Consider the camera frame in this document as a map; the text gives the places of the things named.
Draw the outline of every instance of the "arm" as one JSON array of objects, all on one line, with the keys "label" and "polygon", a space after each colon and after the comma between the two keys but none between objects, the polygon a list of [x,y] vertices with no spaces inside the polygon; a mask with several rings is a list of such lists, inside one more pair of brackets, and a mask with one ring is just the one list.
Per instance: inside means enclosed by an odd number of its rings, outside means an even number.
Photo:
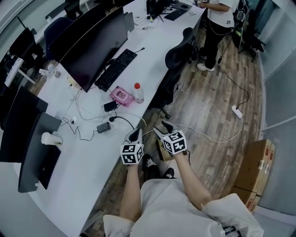
[{"label": "arm", "polygon": [[190,202],[199,210],[202,206],[212,201],[212,196],[204,187],[199,178],[193,173],[187,156],[182,152],[175,154],[175,160],[179,168],[185,192]]},{"label": "arm", "polygon": [[217,12],[228,12],[230,7],[221,3],[199,3],[199,7],[208,8]]},{"label": "arm", "polygon": [[121,201],[119,216],[136,222],[141,215],[141,196],[138,165],[130,165]]}]

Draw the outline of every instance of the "red bottle cap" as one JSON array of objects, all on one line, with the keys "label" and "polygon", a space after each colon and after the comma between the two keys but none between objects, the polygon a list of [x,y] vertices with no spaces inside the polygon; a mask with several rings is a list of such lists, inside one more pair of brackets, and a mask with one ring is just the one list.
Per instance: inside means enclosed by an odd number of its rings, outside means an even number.
[{"label": "red bottle cap", "polygon": [[139,89],[140,88],[140,84],[139,83],[135,83],[135,88]]}]

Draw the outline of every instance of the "white desk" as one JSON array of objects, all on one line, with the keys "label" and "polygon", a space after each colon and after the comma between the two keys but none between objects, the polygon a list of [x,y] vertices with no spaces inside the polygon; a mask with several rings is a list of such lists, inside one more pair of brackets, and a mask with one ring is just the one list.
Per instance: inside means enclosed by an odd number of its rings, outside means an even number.
[{"label": "white desk", "polygon": [[[87,4],[89,0],[80,0],[80,5],[85,4],[87,10],[89,11],[89,6]],[[44,38],[44,32],[46,30],[46,28],[52,23],[54,22],[56,19],[60,18],[60,17],[65,17],[67,15],[67,13],[65,11],[62,11],[61,13],[59,13],[58,15],[56,15],[52,21],[48,24],[46,24],[40,31],[37,32],[37,34],[34,36],[35,38],[35,42],[39,43],[43,38]],[[16,74],[19,72],[24,78],[26,78],[28,81],[30,81],[32,84],[35,84],[35,82],[28,77],[22,70],[20,70],[20,67],[22,66],[24,60],[21,58],[18,58],[16,60],[16,62],[14,63],[14,65],[12,66],[12,68],[10,69],[7,78],[5,80],[5,85],[7,87],[9,87],[14,79],[14,77],[16,76]]]},{"label": "white desk", "polygon": [[[146,17],[143,0],[136,0],[124,7],[125,12],[133,12],[134,17]],[[128,41],[121,47],[115,57],[119,56],[126,48],[140,51],[136,59],[124,70],[110,88],[122,86],[127,91],[132,91],[133,85],[139,82],[144,89],[145,100],[142,104],[132,103],[129,108],[120,106],[118,111],[133,113],[142,117],[156,90],[167,72],[165,66],[166,53],[178,45],[183,39],[183,30],[187,27],[194,28],[201,18],[203,9],[193,7],[196,15],[190,17],[189,13],[182,15],[175,21],[164,19],[159,21],[154,29],[143,31],[133,30]],[[96,126],[103,122],[103,118],[84,121],[80,118],[76,103],[71,99],[78,90],[70,89],[66,81],[67,72],[58,65],[61,71],[60,78],[48,79],[42,88],[39,97],[49,103],[47,113],[52,116],[76,116],[81,137],[90,139]],[[82,92],[79,100],[81,112],[85,118],[102,116],[101,105],[110,102],[109,93],[97,87],[88,93]],[[136,126],[140,118],[120,114]],[[130,125],[122,120],[115,120],[117,130],[103,134],[96,134],[91,142],[79,140],[79,135],[74,135],[68,125],[60,127],[59,135],[63,138],[60,147],[62,154],[56,164],[51,177],[48,190],[42,186],[36,192],[29,193],[42,212],[67,236],[77,237],[90,224],[87,218],[96,203],[106,181],[119,158],[119,148],[125,135],[131,130]],[[19,164],[15,169],[19,173]]]}]

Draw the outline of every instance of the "white sneaker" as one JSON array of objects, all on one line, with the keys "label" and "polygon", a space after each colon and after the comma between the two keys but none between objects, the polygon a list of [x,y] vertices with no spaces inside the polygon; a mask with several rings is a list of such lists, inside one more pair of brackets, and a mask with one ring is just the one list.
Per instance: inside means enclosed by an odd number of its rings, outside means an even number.
[{"label": "white sneaker", "polygon": [[204,63],[199,63],[199,64],[196,65],[196,66],[197,66],[197,68],[198,68],[199,70],[202,70],[202,71],[213,72],[213,71],[215,70],[215,68],[212,68],[212,69],[207,68],[207,67],[205,66]]}]

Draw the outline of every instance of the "black pants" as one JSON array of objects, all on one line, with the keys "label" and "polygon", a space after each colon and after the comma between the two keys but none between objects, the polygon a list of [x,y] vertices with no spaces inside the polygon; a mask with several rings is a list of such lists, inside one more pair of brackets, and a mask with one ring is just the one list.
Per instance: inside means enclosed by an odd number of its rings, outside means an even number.
[{"label": "black pants", "polygon": [[207,56],[207,60],[205,61],[207,68],[212,69],[215,66],[218,45],[225,34],[230,33],[231,30],[232,28],[226,28],[208,20],[205,44],[199,51],[201,56]]}]

